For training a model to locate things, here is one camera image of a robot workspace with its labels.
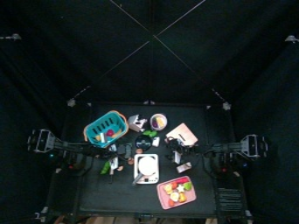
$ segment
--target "bowl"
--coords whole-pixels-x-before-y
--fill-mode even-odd
[[[167,125],[167,118],[163,114],[155,114],[151,117],[151,127],[152,130],[163,130]]]

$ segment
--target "blue basket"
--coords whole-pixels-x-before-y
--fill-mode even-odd
[[[105,148],[112,144],[128,131],[127,119],[115,110],[107,112],[93,123],[84,129],[85,141],[89,140],[96,146]]]

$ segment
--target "black enclosure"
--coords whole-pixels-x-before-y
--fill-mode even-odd
[[[147,101],[231,105],[236,140],[269,142],[244,177],[256,223],[299,222],[296,0],[0,5],[1,223],[32,223],[51,187],[52,164],[27,151],[32,129],[61,137],[77,106]]]

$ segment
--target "green vegetable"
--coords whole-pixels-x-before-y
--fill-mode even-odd
[[[108,169],[109,169],[109,162],[107,161],[104,163],[103,168],[101,168],[100,174],[107,174],[108,173]]]
[[[192,182],[184,183],[183,187],[184,187],[185,191],[189,191],[192,189]]]
[[[145,136],[149,136],[149,137],[155,137],[156,134],[157,134],[156,130],[147,130],[147,131],[144,132],[144,135],[145,135]]]

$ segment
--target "pink plate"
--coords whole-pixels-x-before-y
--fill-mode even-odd
[[[169,209],[169,208],[173,208],[173,207],[179,207],[179,206],[192,202],[193,200],[196,200],[196,194],[195,194],[193,185],[192,185],[191,186],[191,190],[189,191],[184,191],[184,195],[185,195],[187,200],[184,202],[179,202],[179,201],[175,202],[173,206],[168,205],[168,200],[169,200],[171,196],[169,196],[169,194],[165,193],[164,186],[171,184],[173,181],[176,181],[179,179],[188,179],[188,181],[191,182],[189,177],[184,176],[184,177],[180,177],[180,178],[171,179],[171,180],[163,182],[161,184],[159,184],[156,186],[157,197],[159,197],[163,209]]]

